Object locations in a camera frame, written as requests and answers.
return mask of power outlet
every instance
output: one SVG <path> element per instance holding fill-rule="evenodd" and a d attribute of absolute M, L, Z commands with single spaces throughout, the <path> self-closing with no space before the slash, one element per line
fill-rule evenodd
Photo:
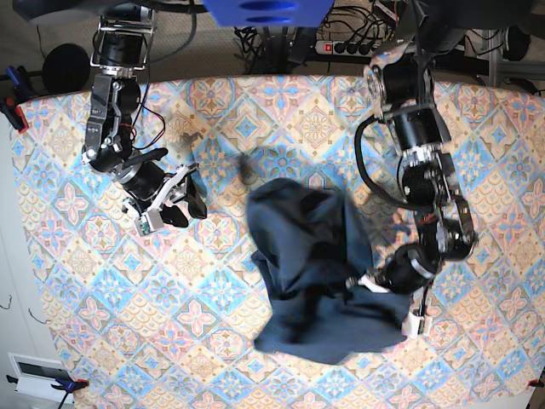
<path fill-rule="evenodd" d="M 353 57 L 372 56 L 373 49 L 369 45 L 358 43 L 346 43 L 343 41 L 325 41 L 316 42 L 316 53 L 321 55 L 345 55 Z"/>

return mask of dark blue cloth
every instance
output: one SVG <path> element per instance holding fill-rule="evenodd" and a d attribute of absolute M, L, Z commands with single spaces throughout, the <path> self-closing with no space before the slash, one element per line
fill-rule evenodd
<path fill-rule="evenodd" d="M 246 215 L 272 318 L 254 341 L 337 364 L 352 352 L 380 352 L 405 340 L 410 298 L 346 288 L 373 264 L 370 242 L 352 200 L 275 179 L 249 195 Z"/>

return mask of fabric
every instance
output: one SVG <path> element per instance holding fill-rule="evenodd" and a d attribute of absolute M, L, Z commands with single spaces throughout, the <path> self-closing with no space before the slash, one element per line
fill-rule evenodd
<path fill-rule="evenodd" d="M 479 246 L 436 279 L 430 337 L 342 366 L 252 347 L 271 307 L 232 158 L 257 164 L 252 189 L 289 177 L 350 192 L 380 227 L 366 226 L 380 262 L 416 237 L 411 213 L 383 204 L 358 176 L 353 133 L 370 112 L 362 78 L 153 84 L 148 105 L 167 122 L 163 166 L 200 163 L 209 217 L 144 239 L 121 212 L 123 191 L 79 158 L 89 94 L 25 104 L 31 128 L 11 135 L 20 216 L 59 357 L 91 382 L 78 409 L 422 409 L 524 392 L 545 362 L 543 100 L 460 84 L 435 91 Z M 136 128 L 145 143 L 161 124 L 145 112 Z M 371 176 L 395 192 L 387 132 L 369 129 L 363 152 Z"/>
<path fill-rule="evenodd" d="M 373 266 L 369 239 L 345 193 L 275 179 L 248 198 L 252 261 L 272 317 L 255 348 L 338 364 L 352 352 L 382 352 L 405 340 L 410 297 L 347 289 Z"/>

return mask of desk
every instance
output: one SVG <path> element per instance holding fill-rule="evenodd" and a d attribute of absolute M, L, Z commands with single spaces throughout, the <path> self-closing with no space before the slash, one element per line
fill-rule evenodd
<path fill-rule="evenodd" d="M 165 165 L 200 163 L 209 217 L 145 238 L 121 212 L 123 192 L 79 158 L 89 94 L 24 105 L 31 128 L 12 134 L 21 214 L 55 347 L 91 382 L 78 407 L 424 409 L 524 392 L 545 365 L 543 100 L 437 84 L 436 101 L 479 247 L 436 279 L 430 337 L 343 366 L 252 349 L 270 306 L 233 159 L 250 155 L 251 186 L 283 176 L 351 191 L 383 259 L 415 233 L 409 212 L 370 196 L 359 178 L 353 132 L 370 111 L 362 78 L 153 84 L 147 105 L 167 121 Z M 145 112 L 141 144 L 159 130 Z M 364 156 L 395 189 L 383 130 L 365 136 Z"/>

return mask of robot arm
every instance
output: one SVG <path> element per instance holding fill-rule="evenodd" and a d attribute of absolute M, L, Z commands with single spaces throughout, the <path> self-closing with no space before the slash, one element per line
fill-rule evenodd
<path fill-rule="evenodd" d="M 477 240 L 468 202 L 462 192 L 452 157 L 442 152 L 450 134 L 433 100 L 429 61 L 449 51 L 464 31 L 440 26 L 425 18 L 417 2 L 410 2 L 396 38 L 383 44 L 366 67 L 366 78 L 375 104 L 374 116 L 357 129 L 354 147 L 360 175 L 371 191 L 398 207 L 415 212 L 418 242 L 401 246 L 392 260 L 373 272 L 374 281 L 397 293 L 411 294 L 433 281 L 445 261 L 461 261 Z M 434 32 L 433 41 L 422 37 Z M 392 198 L 367 174 L 361 138 L 371 124 L 385 124 L 398 143 L 403 165 L 400 188 L 404 200 Z"/>
<path fill-rule="evenodd" d="M 134 4 L 117 6 L 101 16 L 91 64 L 102 74 L 95 77 L 82 150 L 85 164 L 111 176 L 130 195 L 123 209 L 134 214 L 140 235 L 157 231 L 165 223 L 187 227 L 188 220 L 175 205 L 182 200 L 192 217 L 206 218 L 207 214 L 191 177 L 197 164 L 165 174 L 154 161 L 168 153 L 166 148 L 142 153 L 133 146 L 132 114 L 142 104 L 134 71 L 146 68 L 155 26 L 156 13 Z"/>

